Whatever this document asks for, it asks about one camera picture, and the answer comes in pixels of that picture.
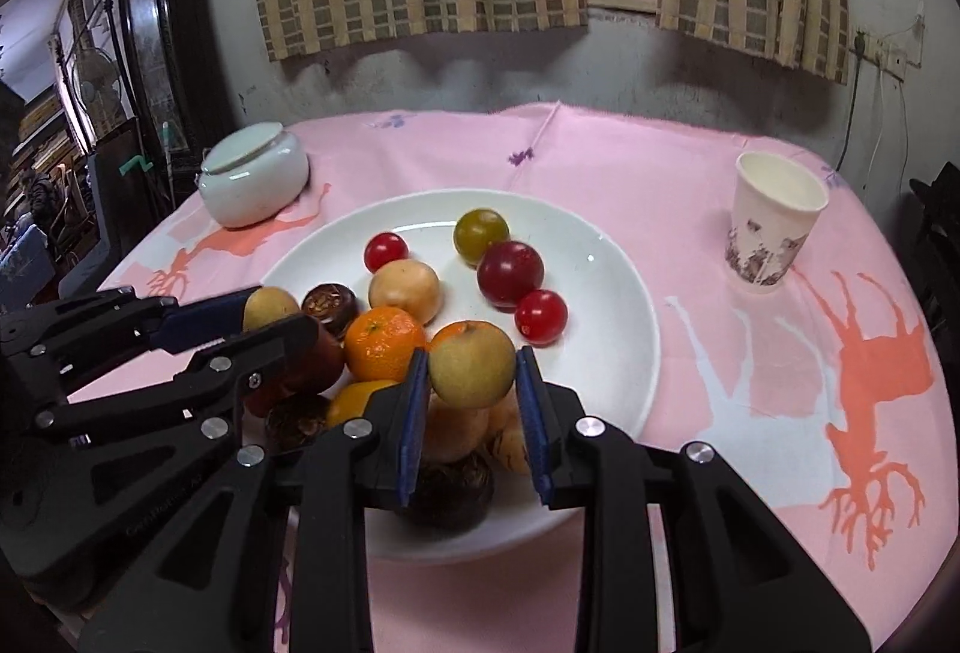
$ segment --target fan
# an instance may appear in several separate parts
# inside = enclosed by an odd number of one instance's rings
[[[120,107],[120,71],[104,50],[82,47],[73,62],[73,86],[83,110],[92,118]]]

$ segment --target red cherry tomato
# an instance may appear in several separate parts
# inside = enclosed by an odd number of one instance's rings
[[[368,271],[373,274],[391,260],[407,257],[409,252],[407,243],[395,233],[378,233],[367,242],[367,249],[363,250],[363,262]]]
[[[524,339],[535,347],[543,347],[560,338],[568,316],[560,294],[552,290],[535,290],[520,300],[514,322]]]
[[[529,244],[491,244],[477,266],[480,292],[494,306],[513,309],[531,290],[544,284],[544,261]]]

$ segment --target table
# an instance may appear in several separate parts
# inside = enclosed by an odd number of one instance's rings
[[[403,193],[474,186],[546,199],[603,228],[653,294],[664,362],[642,441],[716,445],[856,609],[875,647],[925,592],[957,533],[944,378],[896,257],[819,158],[773,139],[559,104],[352,115],[292,130],[312,171],[293,206],[226,231],[194,195],[107,286],[195,300],[256,284],[311,231]],[[734,163],[746,149],[795,158],[830,188],[796,271],[772,295],[742,293],[723,268]],[[165,380],[185,363],[153,353],[79,396]],[[377,650],[572,649],[581,534],[573,519],[474,563],[371,563]]]

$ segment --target yellow-green tomato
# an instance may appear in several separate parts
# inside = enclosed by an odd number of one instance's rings
[[[453,246],[469,265],[476,266],[491,244],[510,238],[507,221],[492,209],[472,209],[457,221]]]

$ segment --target cherry tomato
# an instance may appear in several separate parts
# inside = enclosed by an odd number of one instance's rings
[[[531,290],[544,284],[544,261],[529,244],[491,244],[477,266],[480,292],[494,306],[513,309]]]
[[[552,290],[535,290],[520,300],[514,322],[524,339],[535,347],[543,347],[560,338],[568,316],[560,294]]]
[[[453,228],[453,246],[469,265],[476,266],[494,242],[510,238],[507,221],[492,209],[472,209]]]
[[[400,260],[409,255],[407,243],[395,233],[378,233],[367,242],[363,250],[363,262],[371,274],[392,260]]]

